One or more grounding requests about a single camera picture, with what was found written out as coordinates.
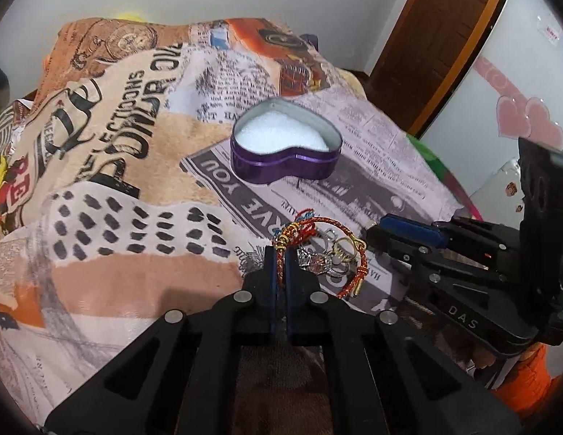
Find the purple heart-shaped tin box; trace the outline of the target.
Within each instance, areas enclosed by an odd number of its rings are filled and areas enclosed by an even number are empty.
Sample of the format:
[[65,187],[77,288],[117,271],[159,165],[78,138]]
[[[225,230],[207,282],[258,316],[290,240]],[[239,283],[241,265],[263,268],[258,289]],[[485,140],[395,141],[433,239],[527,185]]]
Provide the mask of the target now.
[[326,118],[283,98],[269,98],[233,124],[230,164],[237,177],[255,185],[285,177],[322,180],[334,172],[343,143]]

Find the newspaper print blanket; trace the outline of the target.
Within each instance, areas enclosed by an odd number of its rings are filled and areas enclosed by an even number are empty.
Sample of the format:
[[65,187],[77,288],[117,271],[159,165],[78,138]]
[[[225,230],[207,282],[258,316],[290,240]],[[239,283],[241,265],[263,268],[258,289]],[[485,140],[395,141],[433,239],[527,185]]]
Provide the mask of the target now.
[[[330,177],[232,171],[234,122],[273,97],[341,133]],[[1,157],[0,378],[35,425],[167,309],[235,292],[300,211],[359,233],[460,208],[386,114],[263,19],[69,22],[32,108],[0,115]]]

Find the brown wooden door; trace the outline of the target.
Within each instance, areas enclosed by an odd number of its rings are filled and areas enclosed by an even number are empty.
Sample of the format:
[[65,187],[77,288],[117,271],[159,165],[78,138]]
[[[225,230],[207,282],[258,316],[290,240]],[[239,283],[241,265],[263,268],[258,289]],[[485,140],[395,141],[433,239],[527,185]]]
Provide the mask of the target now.
[[368,99],[419,133],[450,91],[501,0],[406,0],[366,84]]

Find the pink heart wall sticker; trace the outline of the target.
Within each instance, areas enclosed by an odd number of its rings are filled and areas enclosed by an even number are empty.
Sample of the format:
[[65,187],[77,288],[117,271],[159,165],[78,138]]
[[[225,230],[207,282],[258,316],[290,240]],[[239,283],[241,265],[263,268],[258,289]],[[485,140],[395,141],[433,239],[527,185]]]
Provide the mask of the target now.
[[563,129],[551,120],[548,107],[538,97],[525,97],[493,63],[478,56],[473,69],[499,97],[496,103],[498,135],[527,138],[563,151]]

